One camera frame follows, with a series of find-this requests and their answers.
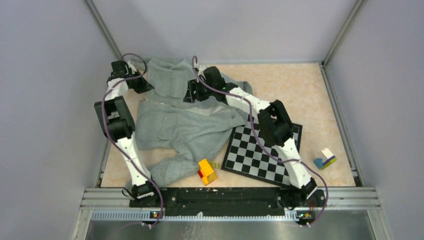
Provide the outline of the grey zip jacket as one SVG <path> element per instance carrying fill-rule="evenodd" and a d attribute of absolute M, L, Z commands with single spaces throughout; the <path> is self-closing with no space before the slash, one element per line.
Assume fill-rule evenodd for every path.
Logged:
<path fill-rule="evenodd" d="M 184 102 L 188 83 L 194 80 L 192 64 L 185 59 L 145 56 L 130 63 L 146 71 L 153 86 L 138 105 L 135 139 L 139 150 L 174 149 L 176 155 L 148 167 L 159 187 L 193 176 L 199 161 L 214 159 L 233 128 L 247 123 L 248 115 L 210 97 Z"/>

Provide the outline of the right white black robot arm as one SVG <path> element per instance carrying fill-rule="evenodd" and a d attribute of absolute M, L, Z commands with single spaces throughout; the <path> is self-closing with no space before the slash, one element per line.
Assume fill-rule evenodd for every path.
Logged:
<path fill-rule="evenodd" d="M 262 100 L 234 82 L 227 82 L 215 66 L 196 63 L 191 69 L 194 79 L 188 82 L 184 101 L 214 98 L 247 114 L 246 125 L 233 131 L 224 167 L 275 185 L 287 185 L 288 189 L 278 198 L 285 208 L 312 205 L 318 186 L 300 156 L 299 135 L 294 132 L 284 104 L 279 100 Z"/>

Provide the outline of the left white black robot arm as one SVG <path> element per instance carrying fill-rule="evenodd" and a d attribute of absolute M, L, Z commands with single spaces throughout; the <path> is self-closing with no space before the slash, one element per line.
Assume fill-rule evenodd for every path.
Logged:
<path fill-rule="evenodd" d="M 118 60 L 111 63 L 112 72 L 107 79 L 107 91 L 94 109 L 105 137 L 120 151 L 131 177 L 131 190 L 128 196 L 142 200 L 154 207 L 160 202 L 160 193 L 151 173 L 142 163 L 136 144 L 136 124 L 126 103 L 125 94 L 133 90 L 142 94 L 153 90 L 143 74 L 132 64 Z"/>

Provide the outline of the black white checkerboard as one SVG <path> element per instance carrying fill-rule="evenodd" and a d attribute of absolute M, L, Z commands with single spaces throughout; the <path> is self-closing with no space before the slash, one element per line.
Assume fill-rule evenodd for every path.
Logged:
<path fill-rule="evenodd" d="M 285 166 L 260 148 L 250 121 L 232 129 L 220 169 L 281 187 L 290 186 Z"/>

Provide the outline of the yellow red toy block stack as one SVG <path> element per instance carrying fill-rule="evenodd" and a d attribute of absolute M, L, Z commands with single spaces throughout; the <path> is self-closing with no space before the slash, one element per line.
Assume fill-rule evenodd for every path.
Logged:
<path fill-rule="evenodd" d="M 215 169 L 219 169 L 221 167 L 219 162 L 209 161 L 204 158 L 198 163 L 198 166 L 199 170 L 197 174 L 205 186 L 208 186 L 218 179 Z"/>

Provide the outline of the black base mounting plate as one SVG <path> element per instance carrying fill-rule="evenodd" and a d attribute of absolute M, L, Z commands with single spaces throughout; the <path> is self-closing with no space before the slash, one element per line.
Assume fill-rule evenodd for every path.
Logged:
<path fill-rule="evenodd" d="M 130 200 L 131 208 L 164 208 L 166 217 L 262 217 L 282 216 L 289 210 L 323 207 L 324 191 L 318 189 L 309 199 L 296 190 L 279 187 L 169 187 L 162 196 Z"/>

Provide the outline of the blue white green toy blocks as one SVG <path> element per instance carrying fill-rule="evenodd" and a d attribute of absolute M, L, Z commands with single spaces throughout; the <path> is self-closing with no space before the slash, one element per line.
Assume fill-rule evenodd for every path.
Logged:
<path fill-rule="evenodd" d="M 329 148 L 321 150 L 321 157 L 313 160 L 313 163 L 319 170 L 324 170 L 332 165 L 338 158 Z"/>

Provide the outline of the aluminium front frame rail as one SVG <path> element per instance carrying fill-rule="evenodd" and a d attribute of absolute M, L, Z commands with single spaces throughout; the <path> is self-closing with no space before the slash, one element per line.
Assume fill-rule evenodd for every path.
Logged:
<path fill-rule="evenodd" d="M 119 188 L 84 191 L 74 240 L 379 239 L 381 203 L 372 187 L 319 188 L 289 204 L 278 187 L 168 187 L 163 197 L 131 200 Z"/>

